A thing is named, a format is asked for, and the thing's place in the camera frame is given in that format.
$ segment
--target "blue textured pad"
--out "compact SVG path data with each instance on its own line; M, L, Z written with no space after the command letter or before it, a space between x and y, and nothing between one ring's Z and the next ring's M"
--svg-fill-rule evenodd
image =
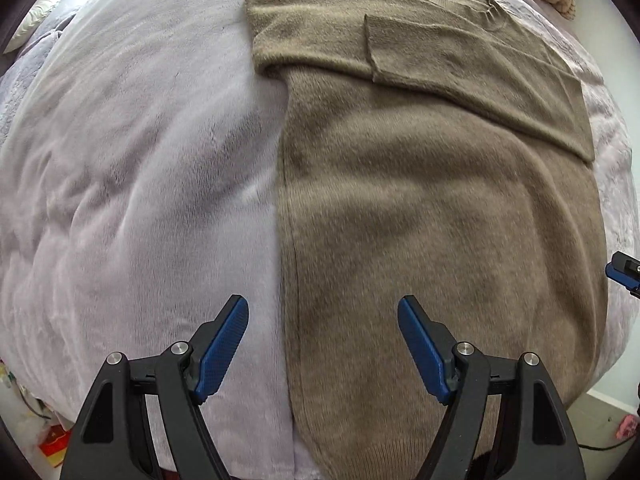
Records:
M618 282L621 285L626 286L626 288L638 288L638 286L640 286L640 282L638 282L638 280L634 280L619 270L614 269L613 264L607 264L604 268L604 273L610 280Z
M424 387L438 402L448 404L451 391L444 380L442 358L407 300L398 303L398 326Z
M219 389L248 324L249 305L242 298L235 304L200 361L200 381L194 393L201 402Z

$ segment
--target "white floor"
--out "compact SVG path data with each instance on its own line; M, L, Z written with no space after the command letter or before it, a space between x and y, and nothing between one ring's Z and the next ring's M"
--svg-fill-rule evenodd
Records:
M634 150L640 153L640 44L610 0L577 0L577 17L570 25L580 42L598 62L605 81L622 111ZM634 161L634 177L640 182L640 158ZM640 324L634 327L629 347L620 361L594 387L593 395L583 396L570 410L578 440L591 446L609 446L625 412L638 405L637 387L640 365ZM14 435L18 446L44 480L57 480L60 468L49 466L25 435L40 426L14 392L0 384L0 416ZM607 452L583 453L588 480L604 480L624 455L621 447Z

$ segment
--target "pink object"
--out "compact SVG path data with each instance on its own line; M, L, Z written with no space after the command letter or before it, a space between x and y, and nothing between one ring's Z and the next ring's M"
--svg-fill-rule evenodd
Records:
M616 439L624 440L626 438L631 438L638 431L638 423L640 419L638 419L635 415L627 415L620 422L620 426L616 431Z

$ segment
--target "white pillow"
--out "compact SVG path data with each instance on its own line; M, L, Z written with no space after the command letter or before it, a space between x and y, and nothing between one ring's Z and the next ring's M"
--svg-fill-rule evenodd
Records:
M60 0L38 0L24 17L4 53L23 46Z

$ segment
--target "metal screw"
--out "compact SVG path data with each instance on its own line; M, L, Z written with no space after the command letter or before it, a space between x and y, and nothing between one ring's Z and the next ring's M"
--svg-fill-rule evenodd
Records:
M461 353L462 355L471 355L475 348L471 343L467 343L462 342L462 343L458 343L458 346L456 346L456 350Z
M184 341L178 341L177 343L172 344L171 353L176 355L182 355L189 349L189 343L185 343Z
M524 354L524 362L529 366L535 366L540 362L540 358L533 352L527 352Z
M107 355L107 362L110 365L116 365L122 361L122 354L120 352L112 352Z

